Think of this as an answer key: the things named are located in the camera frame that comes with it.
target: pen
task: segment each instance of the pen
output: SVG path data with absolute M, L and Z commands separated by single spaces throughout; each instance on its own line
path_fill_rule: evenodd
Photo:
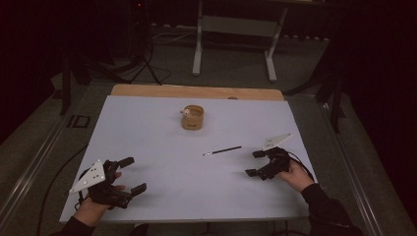
M 237 148 L 241 148 L 241 146 L 231 147 L 231 148 L 222 149 L 222 150 L 216 150 L 216 151 L 212 151 L 212 152 L 207 152 L 207 153 L 204 153 L 203 155 L 216 154 L 216 153 L 219 153 L 219 152 L 224 152 L 224 151 L 233 150 L 233 149 L 237 149 Z

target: person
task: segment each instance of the person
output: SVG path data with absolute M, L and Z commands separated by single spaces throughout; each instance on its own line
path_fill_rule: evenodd
M 276 176 L 299 192 L 309 205 L 310 236 L 363 235 L 362 231 L 353 225 L 341 202 L 331 199 L 297 162 L 291 160 L 289 171 L 280 172 Z M 109 206 L 96 204 L 87 198 L 62 230 L 51 236 L 90 236 L 108 208 Z

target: hand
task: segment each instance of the hand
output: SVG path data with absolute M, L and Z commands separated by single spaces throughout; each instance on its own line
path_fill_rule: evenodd
M 122 173 L 116 172 L 114 175 L 116 178 L 119 178 Z M 126 187 L 124 185 L 118 185 L 115 186 L 115 188 L 122 191 Z M 85 225 L 94 227 L 98 224 L 109 207 L 109 205 L 96 204 L 91 198 L 86 197 L 81 203 L 80 208 L 74 214 L 74 217 Z
M 289 171 L 281 171 L 276 176 L 287 182 L 294 190 L 301 193 L 306 187 L 314 184 L 307 172 L 297 162 L 290 160 Z

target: brown container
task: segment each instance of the brown container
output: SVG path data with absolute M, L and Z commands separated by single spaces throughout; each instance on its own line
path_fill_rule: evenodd
M 188 105 L 182 111 L 182 127 L 186 130 L 200 130 L 203 127 L 205 111 L 199 105 Z

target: black sleeve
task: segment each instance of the black sleeve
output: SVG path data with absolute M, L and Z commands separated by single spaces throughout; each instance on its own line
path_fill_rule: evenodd
M 344 206 L 330 199 L 319 184 L 305 188 L 301 193 L 309 205 L 310 236 L 359 236 L 362 231 L 355 227 Z
M 71 217 L 60 232 L 53 233 L 50 236 L 90 236 L 94 229 L 95 227 L 86 226 L 76 218 Z

